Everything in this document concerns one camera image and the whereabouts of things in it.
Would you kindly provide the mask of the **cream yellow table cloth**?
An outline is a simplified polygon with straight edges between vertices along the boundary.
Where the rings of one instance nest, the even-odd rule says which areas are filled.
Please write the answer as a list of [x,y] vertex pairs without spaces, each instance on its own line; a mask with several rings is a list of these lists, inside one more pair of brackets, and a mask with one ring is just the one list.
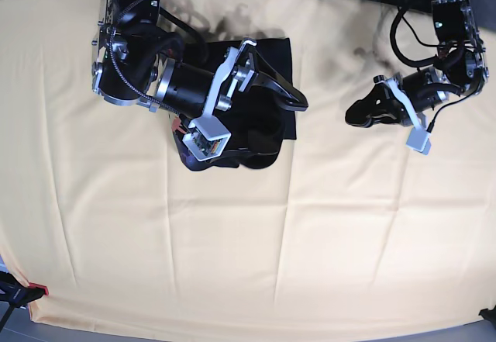
[[352,341],[476,321],[495,304],[495,81],[421,155],[348,126],[407,72],[392,7],[162,0],[211,40],[288,37],[309,102],[263,170],[182,163],[166,112],[91,89],[100,0],[1,0],[1,256],[48,288],[38,323],[170,341]]

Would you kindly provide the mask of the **black red table clamp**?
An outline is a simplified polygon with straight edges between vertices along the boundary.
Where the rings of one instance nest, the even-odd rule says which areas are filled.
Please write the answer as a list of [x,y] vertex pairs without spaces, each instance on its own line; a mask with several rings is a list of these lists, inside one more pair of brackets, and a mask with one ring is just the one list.
[[46,287],[42,285],[28,285],[25,287],[12,274],[2,271],[1,302],[6,302],[8,308],[1,318],[1,330],[3,330],[15,309],[27,306],[45,295],[49,295]]

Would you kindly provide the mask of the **dark navy T-shirt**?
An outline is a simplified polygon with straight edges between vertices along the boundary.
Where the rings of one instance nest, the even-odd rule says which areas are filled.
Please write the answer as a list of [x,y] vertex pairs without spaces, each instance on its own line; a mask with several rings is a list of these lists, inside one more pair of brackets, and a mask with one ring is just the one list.
[[[227,48],[237,47],[240,42],[240,40],[228,40],[207,43],[209,57],[204,68],[213,72],[222,63],[223,54]],[[258,40],[257,51],[267,63],[292,84],[293,71],[289,38]],[[255,143],[275,138],[297,139],[295,113],[280,108],[274,101],[273,92],[259,86],[252,87],[247,93],[235,93],[232,98],[232,108],[227,112],[216,110],[215,116],[232,134],[226,145],[229,149],[254,148]],[[174,129],[174,142],[183,165],[190,171],[208,169],[193,167],[195,157],[182,142],[183,136],[180,130]]]

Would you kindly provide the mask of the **black clamp at right corner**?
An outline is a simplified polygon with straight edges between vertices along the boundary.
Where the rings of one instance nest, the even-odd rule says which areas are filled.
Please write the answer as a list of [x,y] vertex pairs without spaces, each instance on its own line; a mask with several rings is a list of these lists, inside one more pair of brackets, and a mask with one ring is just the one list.
[[479,312],[479,316],[491,323],[491,325],[496,328],[496,307],[494,307],[493,309],[482,309]]

